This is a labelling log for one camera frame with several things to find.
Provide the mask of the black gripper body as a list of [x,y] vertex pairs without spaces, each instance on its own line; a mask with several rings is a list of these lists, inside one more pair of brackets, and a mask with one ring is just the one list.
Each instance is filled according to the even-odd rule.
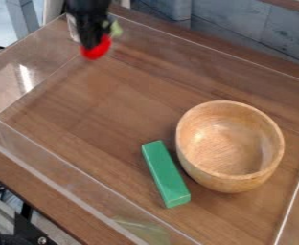
[[108,18],[110,0],[65,0],[66,13],[74,18],[81,34],[101,34]]

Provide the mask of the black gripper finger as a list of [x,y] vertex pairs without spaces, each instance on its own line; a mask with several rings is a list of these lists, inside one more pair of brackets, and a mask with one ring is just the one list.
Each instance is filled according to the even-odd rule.
[[101,42],[102,32],[81,32],[78,34],[81,46],[90,50],[93,49]]

